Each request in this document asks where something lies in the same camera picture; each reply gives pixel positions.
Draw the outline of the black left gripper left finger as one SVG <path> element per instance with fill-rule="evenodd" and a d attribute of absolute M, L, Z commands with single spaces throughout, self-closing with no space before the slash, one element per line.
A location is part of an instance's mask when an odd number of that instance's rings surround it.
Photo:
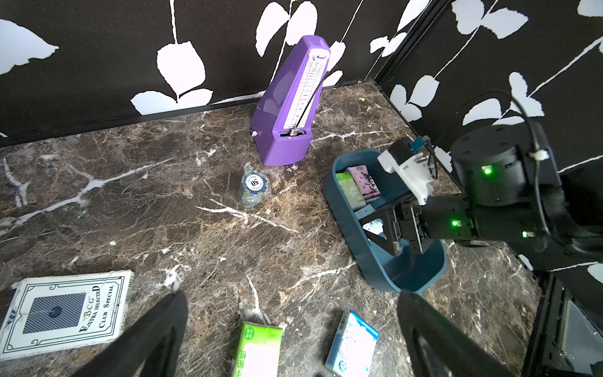
<path fill-rule="evenodd" d="M 170 293 L 74 375 L 173 376 L 187 320 L 185 293 Z"/>

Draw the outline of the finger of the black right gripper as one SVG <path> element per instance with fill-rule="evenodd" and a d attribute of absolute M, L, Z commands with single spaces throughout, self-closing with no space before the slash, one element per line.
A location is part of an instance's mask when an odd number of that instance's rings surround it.
<path fill-rule="evenodd" d="M 386 237 L 382 237 L 367 230 L 365 230 L 364 233 L 369 240 L 392 256 L 398 257 L 402 254 L 403 248 L 398 240 L 387 240 Z"/>
<path fill-rule="evenodd" d="M 397 216 L 393 205 L 384 205 L 369 215 L 359 219 L 362 226 L 366 224 L 381 224 L 383 231 L 395 231 L 397 224 Z"/>

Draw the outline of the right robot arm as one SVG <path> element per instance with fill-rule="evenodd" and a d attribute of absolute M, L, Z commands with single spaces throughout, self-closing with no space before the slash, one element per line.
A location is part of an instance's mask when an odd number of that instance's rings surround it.
<path fill-rule="evenodd" d="M 464 241 L 482 248 L 488 241 L 541 252 L 551 245 L 566 254 L 602 258 L 602 229 L 586 220 L 577 199 L 557 172 L 543 128 L 518 108 L 517 125 L 473 130 L 452 146 L 462 192 L 412 193 L 361 219 L 383 222 L 384 234 L 370 239 L 390 254 L 400 241 L 422 254 L 434 240 Z"/>

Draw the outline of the green pocket tissue pack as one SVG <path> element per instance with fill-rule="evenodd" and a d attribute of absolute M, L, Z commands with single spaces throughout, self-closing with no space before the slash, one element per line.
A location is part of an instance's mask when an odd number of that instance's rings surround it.
<path fill-rule="evenodd" d="M 337 173 L 336 178 L 348 204 L 353 210 L 359 210 L 366 206 L 366 201 L 350 173 Z"/>

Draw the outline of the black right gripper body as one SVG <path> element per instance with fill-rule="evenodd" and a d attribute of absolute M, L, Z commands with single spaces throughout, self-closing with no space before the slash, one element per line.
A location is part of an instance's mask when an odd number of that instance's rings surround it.
<path fill-rule="evenodd" d="M 462 194 L 431 196 L 424 205 L 400 199 L 395 205 L 400 238 L 409 251 L 424 254 L 435 240 L 474 240 L 476 221 L 469 199 Z"/>

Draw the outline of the blue cartoon tissue pack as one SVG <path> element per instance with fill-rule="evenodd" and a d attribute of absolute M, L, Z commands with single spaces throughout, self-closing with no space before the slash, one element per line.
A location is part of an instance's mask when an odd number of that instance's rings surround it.
<path fill-rule="evenodd" d="M 362 225 L 362 227 L 363 227 L 364 231 L 369 232 L 370 234 L 379 236 L 379 237 L 383 238 L 384 240 L 387 239 L 385 232 L 384 232 L 383 220 L 381 220 L 380 218 L 377 218 L 368 223 L 365 223 Z"/>
<path fill-rule="evenodd" d="M 337 376 L 367 377 L 379 338 L 372 328 L 355 312 L 342 314 L 325 367 Z"/>

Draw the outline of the pink Kuromi tissue pack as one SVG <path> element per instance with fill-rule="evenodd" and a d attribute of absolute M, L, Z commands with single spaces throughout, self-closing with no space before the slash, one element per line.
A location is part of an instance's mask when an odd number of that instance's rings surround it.
<path fill-rule="evenodd" d="M 381 192 L 365 165 L 348 167 L 346 172 L 350 174 L 367 203 L 381 197 Z"/>

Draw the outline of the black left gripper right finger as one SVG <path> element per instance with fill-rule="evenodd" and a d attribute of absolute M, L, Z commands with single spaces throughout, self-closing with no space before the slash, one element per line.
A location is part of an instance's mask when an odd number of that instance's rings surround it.
<path fill-rule="evenodd" d="M 420 295 L 401 292 L 397 317 L 415 376 L 513 375 Z"/>

